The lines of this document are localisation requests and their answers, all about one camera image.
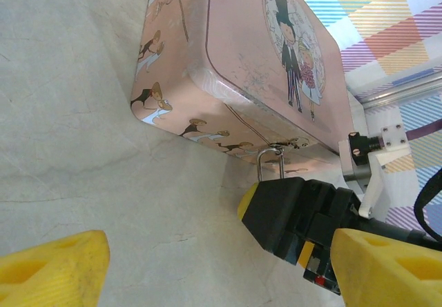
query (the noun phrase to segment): scratched surface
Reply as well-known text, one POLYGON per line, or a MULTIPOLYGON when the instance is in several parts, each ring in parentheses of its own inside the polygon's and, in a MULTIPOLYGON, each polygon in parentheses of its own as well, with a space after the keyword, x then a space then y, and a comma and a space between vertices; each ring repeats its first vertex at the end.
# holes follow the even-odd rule
POLYGON ((103 229, 100 306, 343 306, 236 219, 253 166, 131 114, 146 3, 0 0, 0 255, 103 229))

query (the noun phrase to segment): cartoon groom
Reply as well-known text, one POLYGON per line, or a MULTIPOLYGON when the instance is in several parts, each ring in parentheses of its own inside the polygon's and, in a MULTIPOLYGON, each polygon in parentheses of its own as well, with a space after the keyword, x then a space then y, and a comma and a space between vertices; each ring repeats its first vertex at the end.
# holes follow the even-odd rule
POLYGON ((296 106, 298 111, 302 112, 301 97, 299 92, 301 72, 296 58, 295 43, 296 35, 293 23, 290 21, 287 0, 275 0, 278 11, 276 12, 276 21, 284 37, 282 45, 282 66, 287 73, 287 86, 289 105, 293 107, 294 97, 296 97, 296 106))

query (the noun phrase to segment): black strap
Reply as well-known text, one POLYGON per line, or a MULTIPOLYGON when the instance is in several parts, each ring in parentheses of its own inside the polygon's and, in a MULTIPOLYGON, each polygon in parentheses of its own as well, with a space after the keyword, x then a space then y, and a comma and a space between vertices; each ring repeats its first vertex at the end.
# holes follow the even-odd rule
POLYGON ((414 215, 422 228, 434 239, 442 242, 442 236, 438 235, 430 226, 425 222, 423 216, 423 209, 428 205, 433 198, 435 198, 439 192, 442 191, 442 168, 431 177, 422 191, 419 193, 416 202, 414 203, 414 215))

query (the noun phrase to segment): pink tin box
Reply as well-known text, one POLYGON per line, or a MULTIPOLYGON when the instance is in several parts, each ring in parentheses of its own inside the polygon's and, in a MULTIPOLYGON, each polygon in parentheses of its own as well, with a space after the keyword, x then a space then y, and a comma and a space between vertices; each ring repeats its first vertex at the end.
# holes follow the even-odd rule
POLYGON ((287 173, 323 167, 353 130, 338 46, 303 0, 148 0, 131 108, 252 163, 291 141, 287 173))

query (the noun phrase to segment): gray concrete floor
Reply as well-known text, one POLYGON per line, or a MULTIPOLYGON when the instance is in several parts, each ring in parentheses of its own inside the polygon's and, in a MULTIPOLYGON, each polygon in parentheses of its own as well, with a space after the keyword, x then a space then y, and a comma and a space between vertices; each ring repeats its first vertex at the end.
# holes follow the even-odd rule
POLYGON ((253 166, 131 114, 146 2, 0 0, 0 255, 102 229, 100 306, 343 306, 236 219, 253 166))

